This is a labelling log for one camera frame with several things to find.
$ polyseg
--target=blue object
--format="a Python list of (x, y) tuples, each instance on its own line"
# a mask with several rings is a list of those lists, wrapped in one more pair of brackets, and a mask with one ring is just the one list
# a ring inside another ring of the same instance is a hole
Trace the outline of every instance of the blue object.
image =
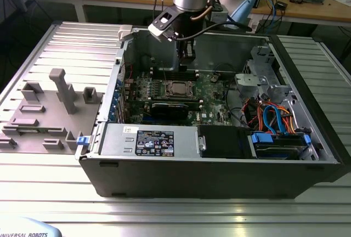
[(304, 134), (303, 138), (306, 141), (306, 144), (311, 145), (312, 141), (311, 141), (311, 137), (309, 137), (309, 135)]
[(271, 134), (267, 133), (254, 133), (251, 135), (252, 143), (273, 143)]
[(268, 113), (268, 110), (269, 110), (270, 108), (273, 108), (273, 109), (275, 110), (275, 113), (276, 113), (276, 121), (277, 121), (277, 123), (278, 123), (278, 127), (279, 127), (280, 132), (281, 132), (282, 134), (288, 134), (288, 133), (286, 132), (286, 130), (285, 130), (284, 125), (283, 125), (282, 122), (281, 122), (280, 112), (279, 112), (278, 108), (275, 107), (275, 106), (273, 106), (273, 105), (268, 105), (268, 106), (264, 109), (264, 111), (263, 111), (263, 122), (264, 122), (264, 125), (267, 126), (267, 128), (268, 128), (269, 130), (271, 130), (271, 132), (272, 132), (273, 134), (276, 134), (275, 130), (274, 130), (273, 128), (271, 128), (271, 127), (269, 126), (268, 122), (267, 122), (267, 113)]
[[(256, 0), (244, 0), (239, 7), (237, 7), (234, 12), (230, 15), (230, 17), (239, 23), (245, 23), (247, 17), (249, 16), (253, 5)], [(231, 27), (232, 29), (236, 29), (237, 27), (234, 25), (227, 25), (227, 27)]]
[(89, 145), (90, 136), (78, 137), (77, 145)]
[(267, 31), (265, 32), (265, 34), (267, 34), (270, 31), (272, 25), (274, 24), (274, 18), (275, 18), (275, 14), (276, 14), (275, 7), (274, 7), (274, 4), (273, 4), (272, 0), (268, 0), (268, 1), (272, 5), (273, 18), (272, 18), (272, 22), (270, 23), (269, 27), (267, 28)]
[(8, 237), (62, 237), (61, 232), (49, 224), (30, 218), (0, 216), (0, 236)]

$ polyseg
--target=metal bracket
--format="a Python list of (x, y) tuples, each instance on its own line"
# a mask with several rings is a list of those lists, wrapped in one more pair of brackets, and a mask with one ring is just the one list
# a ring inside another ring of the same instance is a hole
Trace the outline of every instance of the metal bracket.
[(199, 150), (201, 152), (206, 151), (206, 140), (205, 140), (205, 137), (204, 136), (198, 137), (198, 140), (199, 140)]

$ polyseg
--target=table leg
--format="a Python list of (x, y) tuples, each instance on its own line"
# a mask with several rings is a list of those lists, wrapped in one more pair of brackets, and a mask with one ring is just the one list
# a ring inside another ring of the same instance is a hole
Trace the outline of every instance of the table leg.
[(74, 4), (76, 9), (76, 14), (78, 18), (78, 22), (87, 22), (87, 16), (84, 12), (84, 8), (82, 4)]

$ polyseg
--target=floor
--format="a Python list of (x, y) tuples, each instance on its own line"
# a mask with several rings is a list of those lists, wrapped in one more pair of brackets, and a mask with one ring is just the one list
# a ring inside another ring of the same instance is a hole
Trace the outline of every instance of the floor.
[[(50, 20), (45, 16), (36, 3), (28, 2), (25, 14), (15, 13), (6, 22), (0, 24), (0, 91), (16, 73), (17, 69), (31, 53), (34, 46), (41, 39)], [(60, 3), (39, 3), (53, 20), (77, 21), (74, 7)], [(109, 24), (133, 24), (146, 26), (151, 21), (150, 10), (117, 9), (108, 7), (86, 6), (89, 22)], [(283, 22), (269, 31), (269, 34), (284, 35), (291, 23)], [(294, 27), (294, 35), (306, 35), (309, 25)], [(319, 25), (312, 33), (313, 37), (321, 39), (331, 52), (339, 58), (349, 37), (344, 35), (338, 27)], [(351, 55), (343, 62), (351, 71)]]

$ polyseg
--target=yellow cable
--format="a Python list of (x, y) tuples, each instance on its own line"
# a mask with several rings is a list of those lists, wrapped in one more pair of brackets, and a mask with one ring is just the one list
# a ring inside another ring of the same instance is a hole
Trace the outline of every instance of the yellow cable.
[(290, 116), (290, 126), (291, 126), (291, 130), (294, 134), (296, 134), (295, 130), (294, 130), (294, 127), (292, 125), (292, 116)]

